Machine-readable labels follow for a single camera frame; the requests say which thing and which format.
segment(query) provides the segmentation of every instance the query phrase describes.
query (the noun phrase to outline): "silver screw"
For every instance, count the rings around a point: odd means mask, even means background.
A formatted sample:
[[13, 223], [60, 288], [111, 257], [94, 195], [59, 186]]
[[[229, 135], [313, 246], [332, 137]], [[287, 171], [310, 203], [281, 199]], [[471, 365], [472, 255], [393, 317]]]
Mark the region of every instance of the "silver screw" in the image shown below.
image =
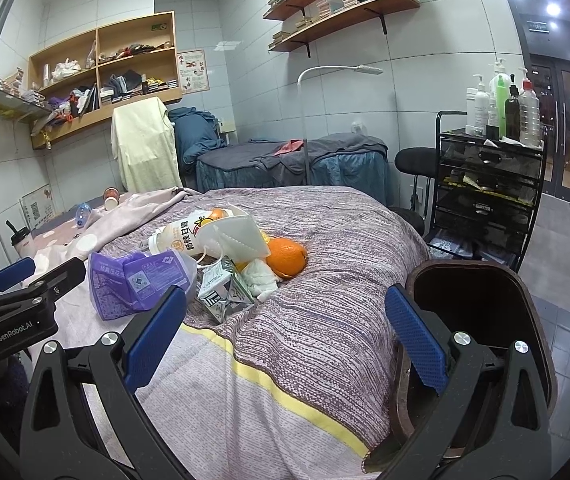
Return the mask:
[[56, 351], [56, 348], [58, 348], [56, 341], [47, 341], [43, 347], [43, 351], [46, 354], [53, 354]]
[[100, 342], [105, 346], [111, 346], [118, 341], [118, 334], [115, 332], [108, 332], [100, 338]]
[[454, 334], [454, 341], [456, 341], [459, 345], [469, 345], [472, 338], [467, 335], [465, 332], [457, 332]]
[[525, 341], [516, 341], [514, 343], [514, 348], [516, 348], [516, 351], [520, 352], [521, 354], [526, 354], [527, 351], [530, 349], [530, 347], [527, 346], [527, 343]]

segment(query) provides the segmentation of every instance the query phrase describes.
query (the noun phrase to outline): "floor lamp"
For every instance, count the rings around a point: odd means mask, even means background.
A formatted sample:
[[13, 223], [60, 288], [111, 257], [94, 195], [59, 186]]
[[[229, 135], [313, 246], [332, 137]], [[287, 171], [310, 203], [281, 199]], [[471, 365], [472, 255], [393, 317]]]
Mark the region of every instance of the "floor lamp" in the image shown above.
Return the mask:
[[305, 126], [305, 110], [303, 107], [303, 94], [301, 91], [300, 83], [303, 81], [303, 77], [307, 72], [311, 72], [312, 70], [322, 70], [322, 69], [329, 69], [329, 70], [353, 70], [354, 72], [360, 72], [362, 74], [370, 74], [370, 75], [380, 75], [383, 71], [380, 68], [375, 68], [373, 66], [367, 65], [358, 65], [358, 66], [340, 66], [340, 65], [328, 65], [328, 66], [313, 66], [312, 68], [308, 68], [307, 70], [303, 70], [303, 72], [299, 75], [299, 106], [300, 106], [300, 121], [303, 123], [303, 152], [305, 153], [305, 180], [307, 181], [307, 185], [311, 186], [311, 170], [309, 167], [309, 152], [307, 151], [307, 127]]

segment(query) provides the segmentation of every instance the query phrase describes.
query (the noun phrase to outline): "power outlet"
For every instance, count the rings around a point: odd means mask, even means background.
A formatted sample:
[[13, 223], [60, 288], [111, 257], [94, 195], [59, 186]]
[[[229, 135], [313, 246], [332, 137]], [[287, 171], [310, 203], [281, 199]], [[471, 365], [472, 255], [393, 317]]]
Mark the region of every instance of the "power outlet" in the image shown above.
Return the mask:
[[[410, 200], [411, 200], [413, 192], [414, 192], [414, 184], [410, 184], [410, 186], [409, 186]], [[422, 186], [416, 186], [416, 202], [417, 202], [417, 204], [423, 205], [424, 198], [425, 198], [425, 188], [423, 188]]]

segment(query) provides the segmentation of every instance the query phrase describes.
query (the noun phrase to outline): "striped bedspread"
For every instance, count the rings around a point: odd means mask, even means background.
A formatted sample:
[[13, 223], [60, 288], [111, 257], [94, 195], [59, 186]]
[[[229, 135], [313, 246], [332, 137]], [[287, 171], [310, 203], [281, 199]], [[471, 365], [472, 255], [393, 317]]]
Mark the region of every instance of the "striped bedspread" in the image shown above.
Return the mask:
[[[309, 253], [307, 267], [281, 283], [265, 304], [222, 325], [198, 303], [190, 304], [183, 330], [138, 398], [196, 478], [357, 474], [357, 461], [389, 433], [395, 335], [385, 318], [383, 297], [390, 285], [405, 283], [408, 273], [428, 258], [427, 248], [407, 223], [359, 191], [292, 187], [222, 189], [186, 198], [102, 252], [130, 253], [155, 229], [192, 210], [227, 204], [247, 211], [269, 235], [303, 244]], [[193, 338], [193, 344], [185, 338]], [[210, 370], [214, 355], [222, 364]], [[198, 377], [186, 378], [189, 373]], [[248, 407], [252, 396], [261, 400]], [[213, 413], [225, 419], [219, 421], [220, 431], [228, 433], [225, 444], [220, 443], [223, 449], [213, 444], [214, 430], [199, 425], [213, 424]], [[292, 417], [295, 424], [288, 429]], [[252, 424], [267, 429], [246, 428]], [[188, 445], [185, 431], [192, 426], [201, 437], [190, 431], [190, 442], [198, 442]], [[315, 436], [305, 436], [306, 431]], [[323, 444], [326, 437], [331, 444]], [[223, 457], [220, 463], [203, 460], [190, 446]], [[256, 446], [258, 456], [248, 452]], [[348, 458], [328, 454], [326, 448], [332, 446]]]

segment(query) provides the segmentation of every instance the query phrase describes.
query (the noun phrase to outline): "blue bed skirt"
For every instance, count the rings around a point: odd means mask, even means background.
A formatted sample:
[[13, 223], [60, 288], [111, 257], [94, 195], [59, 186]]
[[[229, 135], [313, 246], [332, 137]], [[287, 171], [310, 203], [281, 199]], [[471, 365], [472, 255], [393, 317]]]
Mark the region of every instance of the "blue bed skirt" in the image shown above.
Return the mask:
[[[199, 160], [196, 175], [200, 192], [230, 187], [280, 187], [258, 168], [220, 170]], [[378, 152], [338, 153], [317, 160], [311, 167], [313, 186], [347, 186], [367, 193], [385, 206], [393, 203], [389, 165]]]

